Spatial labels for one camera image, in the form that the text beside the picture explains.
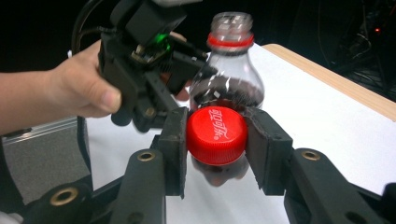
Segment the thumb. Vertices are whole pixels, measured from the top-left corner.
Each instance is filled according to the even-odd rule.
[[[91,105],[95,105],[108,113],[115,113],[120,109],[120,91],[99,76],[80,80],[76,87],[79,88],[77,91]]]

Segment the dark background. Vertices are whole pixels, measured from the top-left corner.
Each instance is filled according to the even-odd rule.
[[[0,71],[46,70],[65,60],[75,19],[85,3],[7,0],[0,8]],[[105,0],[86,27],[109,27],[108,17],[117,3]],[[198,48],[210,50],[205,42],[213,16],[244,11],[253,17],[257,44],[282,45],[393,99],[394,6],[395,0],[204,0],[184,6],[188,17],[176,31]]]

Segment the metal screw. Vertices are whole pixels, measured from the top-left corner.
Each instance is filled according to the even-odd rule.
[[[138,45],[137,47],[136,47],[136,54],[140,54],[140,53],[142,53],[142,52],[144,52],[145,51],[145,47],[143,47],[143,46],[141,46],[141,45]]]
[[[54,206],[62,206],[64,204],[72,202],[77,198],[77,196],[78,189],[76,188],[61,189],[54,195],[52,195],[49,202]]]
[[[155,109],[153,108],[153,107],[149,107],[147,110],[146,110],[146,116],[148,116],[148,117],[153,117],[154,115],[155,115]]]
[[[137,156],[137,159],[140,161],[151,161],[155,158],[155,154],[152,152],[142,152]]]
[[[320,160],[320,155],[314,151],[304,151],[304,152],[302,152],[302,155],[307,160],[311,160],[311,161]]]

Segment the wooden table edge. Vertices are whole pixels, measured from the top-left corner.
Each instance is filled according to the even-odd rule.
[[[363,86],[360,86],[357,83],[342,77],[278,44],[268,44],[263,47],[279,58],[302,69],[307,74],[328,84],[361,104],[372,108],[374,111],[382,114],[392,121],[396,121],[396,103],[391,100],[373,91],[367,90]]]

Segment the red bottle cap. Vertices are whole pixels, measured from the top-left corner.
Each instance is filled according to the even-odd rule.
[[[207,106],[195,111],[187,121],[187,149],[198,161],[224,165],[244,152],[248,127],[240,114],[223,106]]]

